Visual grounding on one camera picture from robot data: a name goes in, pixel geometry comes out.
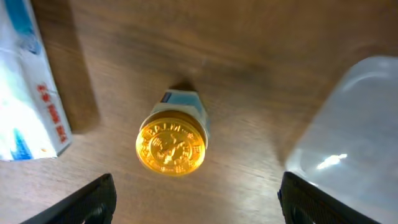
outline gold bottle cap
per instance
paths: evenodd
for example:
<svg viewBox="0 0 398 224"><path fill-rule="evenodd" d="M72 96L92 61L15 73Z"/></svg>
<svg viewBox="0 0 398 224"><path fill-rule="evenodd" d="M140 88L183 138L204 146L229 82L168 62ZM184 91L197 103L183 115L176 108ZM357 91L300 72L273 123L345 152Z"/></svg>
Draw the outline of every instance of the gold bottle cap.
<svg viewBox="0 0 398 224"><path fill-rule="evenodd" d="M138 134L136 150L140 161L151 170L180 176L201 165L206 147L203 135L191 122L169 117L145 124Z"/></svg>

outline blue and white package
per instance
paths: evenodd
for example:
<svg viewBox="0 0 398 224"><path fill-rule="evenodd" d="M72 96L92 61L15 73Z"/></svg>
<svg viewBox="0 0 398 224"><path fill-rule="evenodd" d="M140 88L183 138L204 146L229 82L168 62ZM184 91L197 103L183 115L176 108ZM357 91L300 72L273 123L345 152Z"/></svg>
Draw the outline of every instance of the blue and white package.
<svg viewBox="0 0 398 224"><path fill-rule="evenodd" d="M0 159L57 157L72 141L28 0L0 0Z"/></svg>

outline wood grain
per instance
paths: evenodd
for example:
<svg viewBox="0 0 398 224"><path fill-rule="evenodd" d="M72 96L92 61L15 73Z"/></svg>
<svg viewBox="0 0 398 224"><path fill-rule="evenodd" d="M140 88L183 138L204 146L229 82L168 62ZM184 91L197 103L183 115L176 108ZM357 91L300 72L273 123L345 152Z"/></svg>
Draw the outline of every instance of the wood grain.
<svg viewBox="0 0 398 224"><path fill-rule="evenodd" d="M58 159L0 162L0 223L19 223L105 172L113 223L283 223L295 141L344 72L398 53L388 0L32 0L75 134ZM189 80L211 118L203 165L168 178L134 142L164 90Z"/></svg>

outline white translucent container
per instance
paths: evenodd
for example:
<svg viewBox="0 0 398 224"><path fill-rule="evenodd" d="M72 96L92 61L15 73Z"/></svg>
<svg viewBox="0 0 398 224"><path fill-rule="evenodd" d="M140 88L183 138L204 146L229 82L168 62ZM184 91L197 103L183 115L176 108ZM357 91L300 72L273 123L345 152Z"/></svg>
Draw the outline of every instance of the white translucent container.
<svg viewBox="0 0 398 224"><path fill-rule="evenodd" d="M286 169L381 223L398 220L398 59L350 68Z"/></svg>

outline wooden table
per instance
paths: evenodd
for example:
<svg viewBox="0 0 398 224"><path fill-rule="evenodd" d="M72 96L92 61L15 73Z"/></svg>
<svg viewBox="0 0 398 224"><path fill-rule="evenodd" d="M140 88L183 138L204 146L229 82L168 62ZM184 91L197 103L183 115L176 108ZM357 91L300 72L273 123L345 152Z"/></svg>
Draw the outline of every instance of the wooden table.
<svg viewBox="0 0 398 224"><path fill-rule="evenodd" d="M75 134L58 159L0 162L0 223L19 223L103 173L113 223L283 223L276 192L295 141L344 72L398 53L388 0L33 0ZM188 81L212 138L170 178L137 159L139 126Z"/></svg>

